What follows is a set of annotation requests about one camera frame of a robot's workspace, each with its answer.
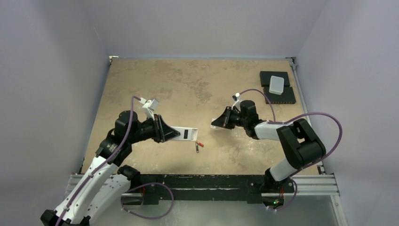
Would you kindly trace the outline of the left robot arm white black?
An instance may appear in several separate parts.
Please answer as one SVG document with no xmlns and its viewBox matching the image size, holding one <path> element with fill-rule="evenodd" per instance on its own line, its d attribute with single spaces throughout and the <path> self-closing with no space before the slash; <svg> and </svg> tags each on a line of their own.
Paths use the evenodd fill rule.
<svg viewBox="0 0 399 226">
<path fill-rule="evenodd" d="M 132 152 L 132 144 L 147 139 L 164 143 L 195 137 L 188 128 L 168 126 L 160 115 L 140 122 L 136 112 L 121 112 L 72 192 L 54 210 L 41 215 L 43 225 L 89 226 L 125 191 L 136 192 L 141 184 L 140 172 L 122 165 Z"/>
</svg>

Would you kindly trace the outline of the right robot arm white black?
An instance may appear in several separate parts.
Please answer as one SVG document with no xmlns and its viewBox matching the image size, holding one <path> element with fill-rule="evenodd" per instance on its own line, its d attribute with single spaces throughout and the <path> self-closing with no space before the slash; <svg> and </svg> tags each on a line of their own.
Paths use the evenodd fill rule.
<svg viewBox="0 0 399 226">
<path fill-rule="evenodd" d="M 212 120 L 211 126 L 224 129 L 242 127 L 252 139 L 279 141 L 285 157 L 265 171 L 260 189 L 271 192 L 282 187 L 283 181 L 310 163 L 315 163 L 326 155 L 326 148 L 305 119 L 288 124 L 273 124 L 261 120 L 254 101 L 244 100 L 239 108 L 226 107 L 224 112 Z"/>
</svg>

